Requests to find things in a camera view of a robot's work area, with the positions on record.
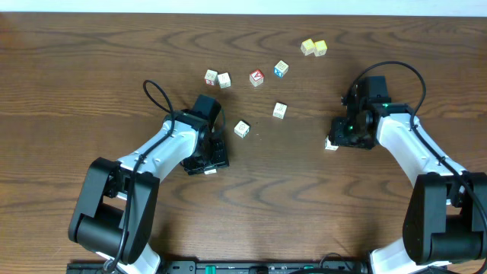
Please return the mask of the wooden block green edge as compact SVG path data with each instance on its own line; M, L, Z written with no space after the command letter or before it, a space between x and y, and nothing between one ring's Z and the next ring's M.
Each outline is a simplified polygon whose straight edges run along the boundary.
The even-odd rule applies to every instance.
M243 120L239 121L234 127L234 133L240 136L242 139L248 134L249 131L250 125Z

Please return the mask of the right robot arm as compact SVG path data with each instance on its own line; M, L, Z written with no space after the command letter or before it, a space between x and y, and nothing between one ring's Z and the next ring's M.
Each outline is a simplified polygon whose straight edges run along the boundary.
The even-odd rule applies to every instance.
M410 180L413 191L402 237L372 251L373 273L419 273L451 263L486 259L486 175L448 157L407 104L390 98L344 99L344 117L332 121L327 146L381 145Z

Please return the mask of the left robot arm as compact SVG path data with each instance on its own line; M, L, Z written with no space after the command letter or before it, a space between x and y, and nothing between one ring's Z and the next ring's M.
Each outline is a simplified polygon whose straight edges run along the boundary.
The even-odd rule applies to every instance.
M220 107L172 112L161 130L116 161L92 162L68 227L68 238L106 259L107 273L155 273L161 257L148 239L160 183L178 165L189 175L228 167Z

